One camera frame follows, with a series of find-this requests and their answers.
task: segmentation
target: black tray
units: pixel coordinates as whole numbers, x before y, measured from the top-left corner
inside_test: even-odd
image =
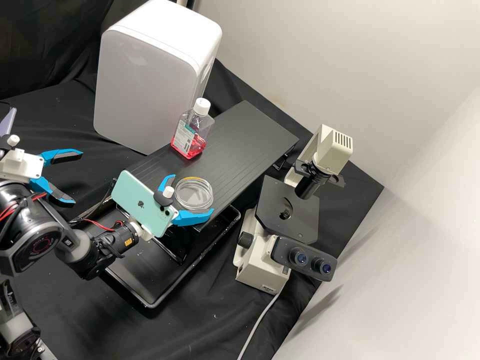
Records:
[[[102,215],[92,219],[106,226],[113,225],[116,220],[127,219],[112,200],[105,203],[102,210]],[[154,309],[239,221],[240,216],[239,211],[230,205],[201,232],[191,227],[176,227],[168,243],[164,238],[140,240],[137,246],[124,254],[124,258],[110,265],[106,273],[146,308]],[[89,223],[81,223],[77,227],[92,235],[102,232]],[[175,244],[175,235],[178,234],[181,235]]]

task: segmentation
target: microscope stage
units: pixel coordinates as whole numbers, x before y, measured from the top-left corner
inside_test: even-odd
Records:
[[[320,199],[301,199],[295,188],[265,175],[255,217],[270,233],[312,244],[319,238]]]

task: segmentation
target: ventilation slots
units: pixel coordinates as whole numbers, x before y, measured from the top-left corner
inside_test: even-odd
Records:
[[[335,142],[346,148],[352,148],[352,138],[350,136],[342,134],[341,132],[335,131]]]

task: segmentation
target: black cloth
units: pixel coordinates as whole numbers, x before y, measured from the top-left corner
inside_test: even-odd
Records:
[[[100,200],[106,184],[142,155],[106,140],[93,129],[95,83],[69,83],[11,98],[18,108],[13,133],[29,153],[77,148],[80,161],[46,168],[44,175],[78,204],[62,213],[71,218]],[[300,143],[311,134],[215,62],[205,97],[213,112],[248,100],[291,131]],[[288,169],[266,172],[282,178]],[[343,171],[345,189],[325,185],[318,195],[322,250],[338,256],[366,215],[382,186],[352,163]],[[255,204],[261,179],[235,202],[242,212]],[[240,223],[207,254],[197,269],[156,311],[146,312],[102,279],[83,281],[52,253],[15,281],[24,308],[42,329],[42,338],[59,359],[236,359],[271,295],[235,281],[232,265]],[[299,273],[290,280],[252,338],[244,359],[270,359],[319,286]]]
[[[0,98],[58,84],[98,57],[113,0],[2,1]]]

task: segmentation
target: clear petri dish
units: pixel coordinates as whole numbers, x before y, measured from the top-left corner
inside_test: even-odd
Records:
[[[184,177],[176,184],[174,194],[180,205],[192,211],[209,209],[214,202],[212,186],[201,177]]]

